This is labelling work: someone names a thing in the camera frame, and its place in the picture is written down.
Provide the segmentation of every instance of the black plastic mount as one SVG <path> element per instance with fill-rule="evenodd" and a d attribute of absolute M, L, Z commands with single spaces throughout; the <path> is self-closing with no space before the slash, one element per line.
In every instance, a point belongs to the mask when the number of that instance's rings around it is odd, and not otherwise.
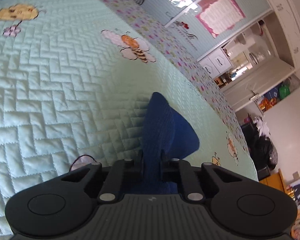
<path fill-rule="evenodd" d="M 142 151 L 112 167 L 93 163 L 14 195 L 6 218 L 15 239 L 290 239 L 290 197 L 212 163 L 166 159 L 176 195 L 124 195 L 143 178 Z"/>

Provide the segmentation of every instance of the white wall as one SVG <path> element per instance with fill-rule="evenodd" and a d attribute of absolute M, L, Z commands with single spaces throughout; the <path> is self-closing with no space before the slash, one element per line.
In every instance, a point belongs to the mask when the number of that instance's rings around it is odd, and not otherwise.
<path fill-rule="evenodd" d="M 300 0 L 293 0 L 300 17 Z M 259 114 L 255 105 L 250 104 L 238 113 L 238 120 L 246 112 Z M 277 167 L 281 169 L 286 181 L 293 180 L 296 171 L 300 175 L 300 88 L 277 106 L 265 113 L 264 121 L 270 129 L 271 139 L 275 144 L 279 160 Z"/>

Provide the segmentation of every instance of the bee print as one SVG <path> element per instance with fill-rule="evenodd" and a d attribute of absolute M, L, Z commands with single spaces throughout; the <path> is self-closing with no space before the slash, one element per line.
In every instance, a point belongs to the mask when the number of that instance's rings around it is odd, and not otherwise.
<path fill-rule="evenodd" d="M 213 164 L 215 165 L 218 165 L 221 167 L 221 164 L 220 164 L 220 158 L 217 156 L 217 153 L 214 152 L 214 156 L 212 156 L 212 161 L 211 161 Z"/>
<path fill-rule="evenodd" d="M 149 46 L 141 38 L 132 38 L 129 35 L 119 35 L 114 32 L 103 30 L 101 35 L 109 39 L 113 44 L 122 47 L 120 53 L 123 57 L 136 60 L 139 58 L 142 62 L 155 62 L 155 57 L 149 51 Z"/>
<path fill-rule="evenodd" d="M 238 151 L 237 148 L 234 146 L 234 142 L 230 138 L 229 134 L 227 134 L 227 141 L 228 141 L 228 151 L 230 155 L 234 158 L 235 163 L 238 165 L 239 162 Z"/>

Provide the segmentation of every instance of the pink framed poster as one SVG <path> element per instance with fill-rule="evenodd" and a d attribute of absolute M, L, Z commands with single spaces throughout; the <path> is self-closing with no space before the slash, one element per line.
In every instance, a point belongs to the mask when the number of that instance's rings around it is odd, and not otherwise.
<path fill-rule="evenodd" d="M 202 11 L 196 18 L 214 38 L 245 18 L 235 0 L 201 0 L 198 5 Z"/>

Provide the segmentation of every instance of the light blue quilt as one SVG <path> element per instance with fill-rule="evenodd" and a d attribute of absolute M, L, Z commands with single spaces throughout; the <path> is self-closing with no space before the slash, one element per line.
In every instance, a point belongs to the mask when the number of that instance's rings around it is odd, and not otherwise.
<path fill-rule="evenodd" d="M 192 165 L 213 161 L 257 179 L 193 85 L 102 2 L 0 0 L 0 239 L 10 238 L 4 207 L 16 192 L 82 154 L 103 165 L 135 156 L 154 91 L 197 133 Z"/>

